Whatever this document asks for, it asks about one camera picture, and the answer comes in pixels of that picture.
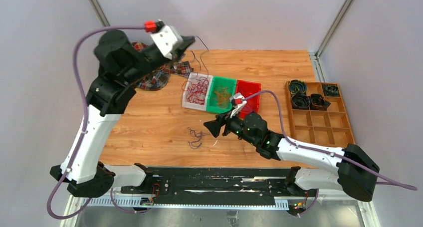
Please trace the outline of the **white plastic bin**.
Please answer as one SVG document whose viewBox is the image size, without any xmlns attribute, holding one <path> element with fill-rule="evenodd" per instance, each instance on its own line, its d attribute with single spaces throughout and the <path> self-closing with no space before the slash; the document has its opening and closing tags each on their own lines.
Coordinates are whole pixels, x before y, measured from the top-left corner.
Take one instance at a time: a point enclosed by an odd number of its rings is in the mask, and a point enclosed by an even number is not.
<svg viewBox="0 0 423 227">
<path fill-rule="evenodd" d="M 190 73 L 183 86 L 182 107 L 206 111 L 212 79 L 212 75 Z"/>
</svg>

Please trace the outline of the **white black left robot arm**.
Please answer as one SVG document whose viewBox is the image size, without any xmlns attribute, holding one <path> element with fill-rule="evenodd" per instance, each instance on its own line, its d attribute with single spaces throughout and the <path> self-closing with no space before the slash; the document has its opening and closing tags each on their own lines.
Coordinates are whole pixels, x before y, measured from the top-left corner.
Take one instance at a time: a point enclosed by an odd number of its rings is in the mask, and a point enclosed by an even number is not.
<svg viewBox="0 0 423 227">
<path fill-rule="evenodd" d="M 50 169 L 50 175 L 67 183 L 75 197 L 98 198 L 112 188 L 127 186 L 146 194 L 153 187 L 145 166 L 107 165 L 99 160 L 112 129 L 136 93 L 136 84 L 179 61 L 195 42 L 194 36 L 180 36 L 168 26 L 153 33 L 152 39 L 153 44 L 137 51 L 123 31 L 111 30 L 100 37 L 94 49 L 99 75 L 84 100 L 80 135 L 63 163 Z"/>
</svg>

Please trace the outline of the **green plastic bin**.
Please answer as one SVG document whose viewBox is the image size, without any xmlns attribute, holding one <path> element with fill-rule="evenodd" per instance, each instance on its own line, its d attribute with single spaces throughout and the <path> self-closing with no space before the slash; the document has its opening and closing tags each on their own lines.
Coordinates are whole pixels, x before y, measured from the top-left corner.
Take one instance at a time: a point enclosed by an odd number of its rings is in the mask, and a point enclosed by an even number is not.
<svg viewBox="0 0 423 227">
<path fill-rule="evenodd" d="M 229 100 L 235 94 L 236 79 L 214 76 L 208 95 L 206 111 L 211 113 L 223 113 L 232 108 Z"/>
</svg>

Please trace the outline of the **wooden compartment tray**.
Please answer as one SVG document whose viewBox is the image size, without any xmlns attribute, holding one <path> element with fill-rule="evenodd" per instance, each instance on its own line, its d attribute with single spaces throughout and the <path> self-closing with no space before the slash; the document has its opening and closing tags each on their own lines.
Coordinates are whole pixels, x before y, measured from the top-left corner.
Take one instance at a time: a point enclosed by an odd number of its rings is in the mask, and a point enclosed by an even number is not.
<svg viewBox="0 0 423 227">
<path fill-rule="evenodd" d="M 287 81 L 285 95 L 290 137 L 330 147 L 356 143 L 337 83 Z"/>
</svg>

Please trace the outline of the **plaid cloth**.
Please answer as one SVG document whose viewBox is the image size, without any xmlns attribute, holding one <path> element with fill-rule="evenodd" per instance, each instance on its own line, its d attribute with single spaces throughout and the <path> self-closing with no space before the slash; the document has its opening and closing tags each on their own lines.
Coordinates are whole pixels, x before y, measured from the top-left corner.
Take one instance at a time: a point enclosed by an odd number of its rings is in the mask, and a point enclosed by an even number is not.
<svg viewBox="0 0 423 227">
<path fill-rule="evenodd" d="M 135 86 L 146 91 L 158 91 L 168 84 L 171 74 L 188 78 L 193 71 L 188 61 L 177 62 L 173 66 L 164 65 L 159 70 L 143 77 Z"/>
</svg>

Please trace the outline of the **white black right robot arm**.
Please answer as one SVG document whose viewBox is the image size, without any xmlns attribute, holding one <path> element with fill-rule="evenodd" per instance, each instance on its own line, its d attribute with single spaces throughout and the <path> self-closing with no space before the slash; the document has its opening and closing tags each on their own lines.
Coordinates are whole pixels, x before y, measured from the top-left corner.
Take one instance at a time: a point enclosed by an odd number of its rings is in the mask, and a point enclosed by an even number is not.
<svg viewBox="0 0 423 227">
<path fill-rule="evenodd" d="M 291 168 L 285 189 L 293 196 L 304 190 L 327 189 L 343 191 L 363 202 L 373 198 L 380 168 L 358 145 L 327 147 L 289 139 L 269 130 L 267 122 L 255 112 L 243 119 L 229 112 L 217 114 L 215 120 L 205 122 L 204 126 L 215 138 L 235 134 L 266 159 L 311 165 L 312 168 Z"/>
</svg>

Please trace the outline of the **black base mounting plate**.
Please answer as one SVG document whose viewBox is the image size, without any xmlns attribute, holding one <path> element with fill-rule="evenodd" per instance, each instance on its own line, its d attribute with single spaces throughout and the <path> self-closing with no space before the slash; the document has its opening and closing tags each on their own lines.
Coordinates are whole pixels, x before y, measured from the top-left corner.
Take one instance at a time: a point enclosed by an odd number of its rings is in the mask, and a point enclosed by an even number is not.
<svg viewBox="0 0 423 227">
<path fill-rule="evenodd" d="M 149 167 L 140 187 L 115 188 L 114 194 L 155 197 L 155 204 L 185 206 L 271 206 L 276 197 L 312 198 L 316 190 L 290 186 L 289 169 Z"/>
</svg>

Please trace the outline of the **right aluminium corner post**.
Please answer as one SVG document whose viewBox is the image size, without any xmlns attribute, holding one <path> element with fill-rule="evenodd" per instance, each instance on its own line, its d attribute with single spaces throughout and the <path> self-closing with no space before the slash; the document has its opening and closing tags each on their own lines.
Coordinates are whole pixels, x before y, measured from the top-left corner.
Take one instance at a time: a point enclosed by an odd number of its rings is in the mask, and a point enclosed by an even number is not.
<svg viewBox="0 0 423 227">
<path fill-rule="evenodd" d="M 344 0 L 341 8 L 339 9 L 338 13 L 336 14 L 332 24 L 330 25 L 328 31 L 326 32 L 321 44 L 319 45 L 317 51 L 315 52 L 316 58 L 320 58 L 325 50 L 327 49 L 330 41 L 334 37 L 336 31 L 338 30 L 339 26 L 341 25 L 342 21 L 346 17 L 349 9 L 353 5 L 355 0 Z"/>
</svg>

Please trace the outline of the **aluminium frame rail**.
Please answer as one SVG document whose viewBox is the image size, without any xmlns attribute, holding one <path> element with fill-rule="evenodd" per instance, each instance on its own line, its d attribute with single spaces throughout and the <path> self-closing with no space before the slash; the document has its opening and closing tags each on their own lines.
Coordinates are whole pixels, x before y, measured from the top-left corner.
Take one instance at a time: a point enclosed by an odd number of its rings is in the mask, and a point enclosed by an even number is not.
<svg viewBox="0 0 423 227">
<path fill-rule="evenodd" d="M 153 176 L 151 186 L 116 187 L 97 198 L 79 197 L 89 206 L 226 210 L 300 210 L 323 190 L 288 188 L 285 177 L 180 174 Z"/>
</svg>

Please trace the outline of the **red plastic bin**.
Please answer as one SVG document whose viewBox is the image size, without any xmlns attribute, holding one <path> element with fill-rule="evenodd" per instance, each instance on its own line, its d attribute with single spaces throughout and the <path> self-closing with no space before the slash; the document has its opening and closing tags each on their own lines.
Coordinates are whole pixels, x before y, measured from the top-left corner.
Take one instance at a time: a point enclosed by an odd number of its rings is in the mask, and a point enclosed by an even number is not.
<svg viewBox="0 0 423 227">
<path fill-rule="evenodd" d="M 257 82 L 249 82 L 244 80 L 237 80 L 236 93 L 241 93 L 244 97 L 249 97 L 254 93 L 261 91 L 261 84 Z M 240 117 L 244 118 L 251 112 L 258 112 L 260 107 L 260 96 L 254 96 L 247 100 L 247 104 L 240 111 Z"/>
</svg>

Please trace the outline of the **left aluminium corner post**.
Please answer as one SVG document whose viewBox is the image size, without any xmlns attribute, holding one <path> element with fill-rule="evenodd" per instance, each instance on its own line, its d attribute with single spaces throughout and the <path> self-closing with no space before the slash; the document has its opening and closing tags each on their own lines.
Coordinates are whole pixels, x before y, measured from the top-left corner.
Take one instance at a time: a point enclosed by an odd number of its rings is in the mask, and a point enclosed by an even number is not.
<svg viewBox="0 0 423 227">
<path fill-rule="evenodd" d="M 102 26 L 109 26 L 110 22 L 108 21 L 108 18 L 106 17 L 106 14 L 99 2 L 99 0 L 88 0 L 94 13 L 96 14 L 100 24 Z"/>
</svg>

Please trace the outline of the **aluminium corner post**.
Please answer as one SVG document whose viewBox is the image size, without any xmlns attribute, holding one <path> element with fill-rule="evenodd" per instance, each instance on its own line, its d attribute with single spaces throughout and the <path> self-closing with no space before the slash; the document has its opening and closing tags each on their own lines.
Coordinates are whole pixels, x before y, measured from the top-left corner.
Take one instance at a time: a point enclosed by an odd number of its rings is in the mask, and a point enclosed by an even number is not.
<svg viewBox="0 0 423 227">
<path fill-rule="evenodd" d="M 108 18 L 106 17 L 106 14 L 99 2 L 99 0 L 88 0 L 94 13 L 96 14 L 100 24 L 102 26 L 109 26 L 110 22 L 108 21 Z"/>
<path fill-rule="evenodd" d="M 327 49 L 330 41 L 334 37 L 336 31 L 338 30 L 339 26 L 341 25 L 342 21 L 346 17 L 349 9 L 353 5 L 355 0 L 344 0 L 341 8 L 339 9 L 338 13 L 336 14 L 332 24 L 330 25 L 328 31 L 326 32 L 321 44 L 319 45 L 317 51 L 315 52 L 316 58 L 320 58 L 325 50 Z"/>
</svg>

